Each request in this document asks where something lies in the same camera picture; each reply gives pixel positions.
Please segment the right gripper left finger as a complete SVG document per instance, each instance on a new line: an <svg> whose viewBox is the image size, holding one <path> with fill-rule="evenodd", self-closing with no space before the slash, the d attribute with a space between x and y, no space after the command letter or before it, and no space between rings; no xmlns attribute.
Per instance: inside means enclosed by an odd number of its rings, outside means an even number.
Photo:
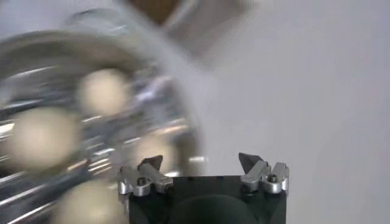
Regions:
<svg viewBox="0 0 390 224"><path fill-rule="evenodd" d="M136 167L122 166L118 171L118 193L132 193L136 197L147 196L154 185L159 194L167 194L174 185L173 179L160 172L162 155L145 158Z"/></svg>

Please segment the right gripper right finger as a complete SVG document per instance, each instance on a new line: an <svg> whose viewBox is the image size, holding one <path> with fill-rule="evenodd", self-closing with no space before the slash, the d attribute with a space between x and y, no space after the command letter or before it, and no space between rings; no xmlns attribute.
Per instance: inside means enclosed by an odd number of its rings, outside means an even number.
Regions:
<svg viewBox="0 0 390 224"><path fill-rule="evenodd" d="M262 188L269 194L289 191L289 167L286 163L275 163L272 167L258 155L238 154L244 175L240 176L241 190L251 194Z"/></svg>

